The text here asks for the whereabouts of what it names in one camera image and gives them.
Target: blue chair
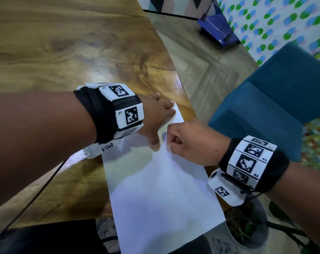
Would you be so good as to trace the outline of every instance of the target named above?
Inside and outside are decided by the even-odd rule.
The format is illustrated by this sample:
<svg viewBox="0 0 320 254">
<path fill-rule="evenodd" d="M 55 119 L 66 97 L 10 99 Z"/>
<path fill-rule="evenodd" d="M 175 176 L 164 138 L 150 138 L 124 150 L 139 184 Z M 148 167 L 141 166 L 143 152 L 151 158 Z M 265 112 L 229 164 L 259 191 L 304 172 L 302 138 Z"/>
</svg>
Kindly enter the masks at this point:
<svg viewBox="0 0 320 254">
<path fill-rule="evenodd" d="M 208 125 L 234 138 L 252 135 L 300 161 L 303 124 L 320 117 L 320 62 L 292 42 L 234 89 Z"/>
</svg>

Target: sheet of paper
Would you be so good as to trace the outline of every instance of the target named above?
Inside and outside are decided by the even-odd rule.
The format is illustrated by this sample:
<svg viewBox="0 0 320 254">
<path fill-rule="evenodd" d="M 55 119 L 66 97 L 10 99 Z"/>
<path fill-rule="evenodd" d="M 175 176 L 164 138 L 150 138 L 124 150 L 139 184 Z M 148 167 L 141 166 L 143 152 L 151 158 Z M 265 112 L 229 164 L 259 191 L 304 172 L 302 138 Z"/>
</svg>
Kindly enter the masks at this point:
<svg viewBox="0 0 320 254">
<path fill-rule="evenodd" d="M 225 221 L 204 167 L 166 148 L 167 125 L 183 122 L 175 109 L 158 152 L 132 134 L 102 154 L 122 254 L 166 254 Z"/>
</svg>

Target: wooden table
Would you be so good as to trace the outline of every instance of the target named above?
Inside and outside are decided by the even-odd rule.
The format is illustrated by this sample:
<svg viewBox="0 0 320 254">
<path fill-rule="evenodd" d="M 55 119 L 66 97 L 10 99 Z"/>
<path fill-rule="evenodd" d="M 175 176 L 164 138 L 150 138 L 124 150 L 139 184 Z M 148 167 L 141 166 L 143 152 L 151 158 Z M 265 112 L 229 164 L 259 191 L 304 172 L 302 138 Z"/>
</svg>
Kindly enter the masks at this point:
<svg viewBox="0 0 320 254">
<path fill-rule="evenodd" d="M 0 0 L 0 92 L 89 82 L 159 92 L 195 117 L 168 51 L 137 0 Z M 0 230 L 52 171 L 0 207 Z M 101 157 L 74 154 L 13 227 L 112 216 Z"/>
</svg>

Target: chair backrest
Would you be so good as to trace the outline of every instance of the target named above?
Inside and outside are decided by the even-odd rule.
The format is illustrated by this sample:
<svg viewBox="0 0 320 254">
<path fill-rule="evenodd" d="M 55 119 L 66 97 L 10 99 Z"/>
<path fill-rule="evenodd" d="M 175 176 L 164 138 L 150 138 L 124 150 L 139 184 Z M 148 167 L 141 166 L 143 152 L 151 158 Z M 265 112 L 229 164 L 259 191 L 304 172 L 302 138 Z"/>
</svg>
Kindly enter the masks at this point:
<svg viewBox="0 0 320 254">
<path fill-rule="evenodd" d="M 245 81 L 303 124 L 320 117 L 320 61 L 292 42 Z"/>
</svg>

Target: forearm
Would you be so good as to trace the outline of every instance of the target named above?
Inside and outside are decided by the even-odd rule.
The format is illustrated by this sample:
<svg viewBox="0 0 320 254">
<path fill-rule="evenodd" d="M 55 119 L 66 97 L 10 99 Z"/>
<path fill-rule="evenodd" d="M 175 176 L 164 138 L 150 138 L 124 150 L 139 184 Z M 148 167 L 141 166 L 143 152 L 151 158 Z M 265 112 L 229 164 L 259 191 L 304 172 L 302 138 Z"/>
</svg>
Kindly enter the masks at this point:
<svg viewBox="0 0 320 254">
<path fill-rule="evenodd" d="M 290 162 L 267 195 L 320 246 L 320 171 Z"/>
<path fill-rule="evenodd" d="M 0 205 L 95 140 L 73 92 L 0 94 Z"/>
</svg>

